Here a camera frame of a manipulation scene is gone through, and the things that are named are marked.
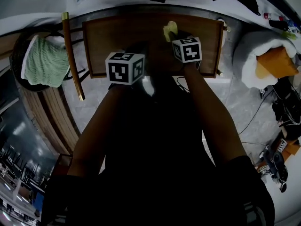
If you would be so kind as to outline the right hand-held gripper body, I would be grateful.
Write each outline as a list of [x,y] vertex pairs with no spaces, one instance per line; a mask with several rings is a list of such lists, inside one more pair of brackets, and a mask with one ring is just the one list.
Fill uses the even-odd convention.
[[174,57],[182,63],[200,62],[202,60],[201,42],[198,37],[181,32],[172,33]]

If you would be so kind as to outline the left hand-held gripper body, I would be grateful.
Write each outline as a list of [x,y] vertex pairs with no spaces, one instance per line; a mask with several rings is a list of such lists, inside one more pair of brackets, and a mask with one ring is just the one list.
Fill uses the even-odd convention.
[[112,52],[105,60],[106,75],[111,83],[133,85],[144,76],[147,42],[138,42],[121,52]]

